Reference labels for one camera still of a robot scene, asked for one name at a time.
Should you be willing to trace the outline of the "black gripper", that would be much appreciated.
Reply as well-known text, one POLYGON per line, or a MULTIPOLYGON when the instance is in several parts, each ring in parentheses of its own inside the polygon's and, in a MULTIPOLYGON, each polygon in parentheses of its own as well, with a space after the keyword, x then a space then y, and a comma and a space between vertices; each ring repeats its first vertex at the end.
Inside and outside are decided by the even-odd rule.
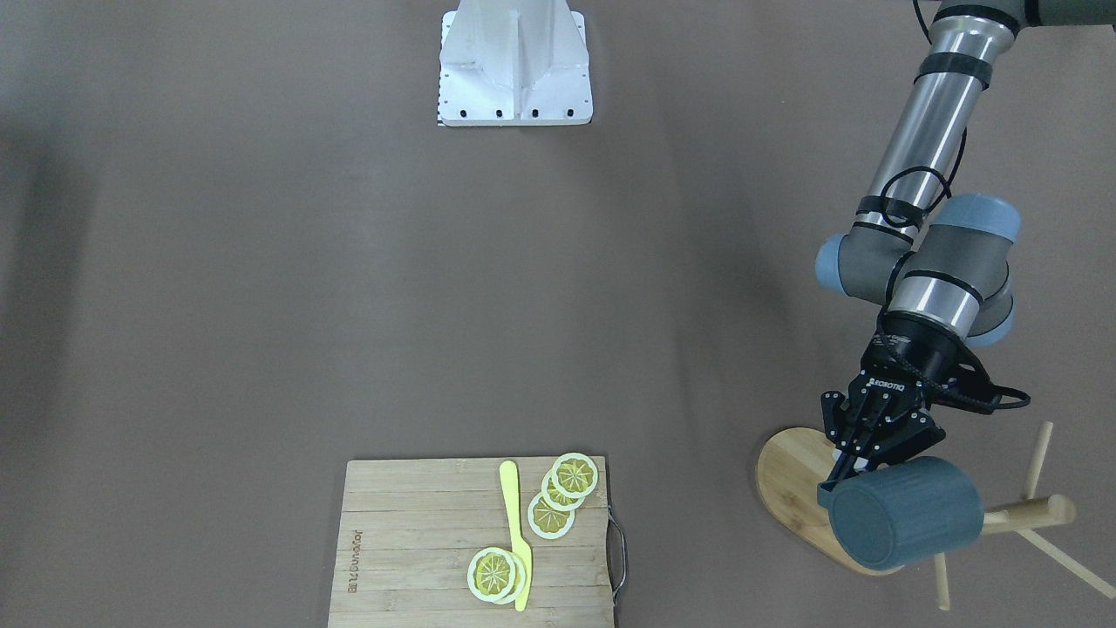
POLYGON ((834 485, 881 465, 895 465, 933 447, 946 433, 927 413, 888 417, 878 398, 896 394, 899 400, 920 400, 966 410, 969 403, 949 381, 962 370, 966 346, 944 326, 913 313, 886 313, 876 318, 875 332, 862 354, 860 392, 846 397, 824 392, 820 397, 822 432, 838 453, 833 472, 824 481, 834 485))

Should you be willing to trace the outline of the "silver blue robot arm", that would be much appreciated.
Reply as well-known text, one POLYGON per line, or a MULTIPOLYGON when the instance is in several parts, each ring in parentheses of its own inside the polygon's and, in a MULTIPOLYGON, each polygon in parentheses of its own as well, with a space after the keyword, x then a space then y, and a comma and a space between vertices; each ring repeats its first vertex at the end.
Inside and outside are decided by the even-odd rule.
POLYGON ((1019 212, 995 196, 958 194, 954 175, 997 57, 1027 28, 1113 25, 1113 3, 943 1, 920 25, 929 55, 888 149, 853 226, 829 238, 814 261, 821 286, 878 306, 860 370, 847 392, 820 400, 836 454, 820 483, 826 494, 944 439, 934 406, 988 416, 1030 402, 993 381, 974 354, 1014 322, 1007 257, 1019 212))

